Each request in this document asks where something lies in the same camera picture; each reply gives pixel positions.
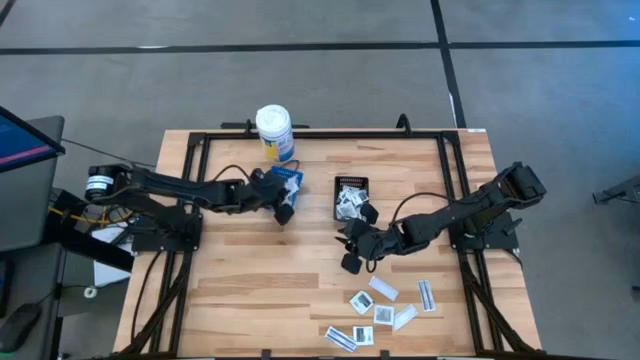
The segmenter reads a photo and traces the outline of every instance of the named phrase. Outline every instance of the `gray carpet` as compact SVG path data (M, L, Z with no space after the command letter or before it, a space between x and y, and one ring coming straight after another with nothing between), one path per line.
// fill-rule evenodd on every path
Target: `gray carpet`
M441 3L449 41L640 39L632 0ZM0 27L0 48L436 39L428 0L17 0ZM549 190L518 213L544 348L637 358L640 210L596 207L591 192L640 173L640 49L452 58L468 126L487 128L499 167L531 164ZM0 102L18 115L63 115L65 137L145 162L157 159L165 129L217 128L267 103L315 128L390 127L401 112L414 127L454 126L438 50L0 56L0 78ZM55 184L81 195L87 167L111 160L67 149ZM69 260L67 274L88 281L90 263ZM122 289L68 318L61 349L106 354Z

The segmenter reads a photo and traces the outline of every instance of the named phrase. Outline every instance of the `wooden tabletop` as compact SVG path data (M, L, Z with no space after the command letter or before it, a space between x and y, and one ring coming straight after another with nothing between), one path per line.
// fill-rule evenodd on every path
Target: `wooden tabletop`
M166 132L159 173L180 177L188 134L187 130ZM486 133L460 130L460 138L473 191L490 181L496 168ZM191 268L179 355L256 357L262 349L271 349L274 356L372 356L382 349L395 356L472 355L458 260L446 231L423 251L388 256L378 263L375 275L400 291L394 303L369 288L371 274L364 269L351 275L340 267L344 247L334 240L340 228L332 218L335 176L368 177L371 204L380 212L378 224L388 223L405 197L418 191L445 193L436 142L298 139L295 147L304 183L296 213L285 227L265 210L233 216L204 211L204 232ZM451 148L448 154L457 179ZM258 140L214 140L205 179L229 164L238 164L248 172L271 166ZM240 177L231 170L221 179ZM459 184L455 185L459 194ZM175 200L163 201L175 204ZM419 197L408 202L400 216L430 213L445 205L442 199ZM498 308L526 342L539 348L520 266L504 251L487 250L485 256ZM130 342L133 310L152 257L143 254L135 260L115 351ZM163 264L164 254L151 272L138 331L155 309ZM418 280L431 282L435 312L422 311ZM352 335L354 325L373 325L373 310L361 316L349 304L359 290L366 290L378 304L393 305L396 311L414 304L419 315L396 332L390 326L375 325L375 345L361 346L350 354L324 334L328 326ZM491 348L486 314L479 304L478 312L485 347ZM172 309L166 319L161 349L168 348Z

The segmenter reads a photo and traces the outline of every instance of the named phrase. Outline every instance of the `black tray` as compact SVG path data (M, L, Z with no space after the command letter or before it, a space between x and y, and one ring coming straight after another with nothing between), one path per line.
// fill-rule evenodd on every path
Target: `black tray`
M338 201L338 195L340 194L343 186L365 189L367 197L369 197L369 178L357 176L336 176L335 185L333 187L333 219L340 222L347 222L347 220L338 219L338 214L336 214L336 201Z

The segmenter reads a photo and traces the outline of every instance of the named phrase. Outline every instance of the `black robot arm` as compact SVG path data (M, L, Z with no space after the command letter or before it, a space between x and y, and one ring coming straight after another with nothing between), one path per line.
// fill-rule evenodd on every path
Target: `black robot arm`
M293 216L293 208L285 202L287 193L284 179L260 169L253 170L248 183L240 179L199 183L116 164L89 168L85 198L96 205L128 208L153 219L160 227L180 232L195 215L187 214L182 206L164 206L149 194L182 199L218 213L272 208L278 223L284 225Z
M412 254L429 246L442 230L458 223L462 223L466 234L475 236L507 209L537 204L544 194L546 190L533 170L517 162L468 196L431 214L395 220L386 230L359 219L349 220L343 230L347 239L339 239L349 252L343 267L358 273L362 263L358 257L375 261L386 255Z

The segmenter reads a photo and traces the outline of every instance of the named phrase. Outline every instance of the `monitor screen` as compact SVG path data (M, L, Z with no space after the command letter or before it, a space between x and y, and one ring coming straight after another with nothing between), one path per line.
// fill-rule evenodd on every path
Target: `monitor screen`
M0 172L56 156L57 150L0 114Z

